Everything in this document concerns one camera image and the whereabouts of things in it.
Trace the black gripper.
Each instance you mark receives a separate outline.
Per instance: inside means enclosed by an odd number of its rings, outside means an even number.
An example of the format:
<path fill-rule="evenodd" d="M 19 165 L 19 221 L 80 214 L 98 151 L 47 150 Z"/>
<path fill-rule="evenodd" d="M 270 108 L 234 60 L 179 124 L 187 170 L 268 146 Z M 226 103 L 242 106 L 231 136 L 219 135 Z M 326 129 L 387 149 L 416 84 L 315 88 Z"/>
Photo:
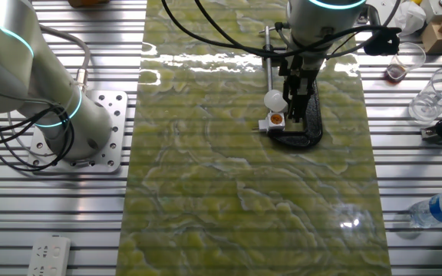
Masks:
<path fill-rule="evenodd" d="M 317 74 L 316 66 L 310 64 L 305 57 L 300 55 L 284 57 L 279 65 L 279 76 L 285 78 L 283 96 L 288 104 L 287 114 L 294 114 L 295 123 L 299 123 L 305 115 L 308 103 L 308 87 L 315 81 Z"/>

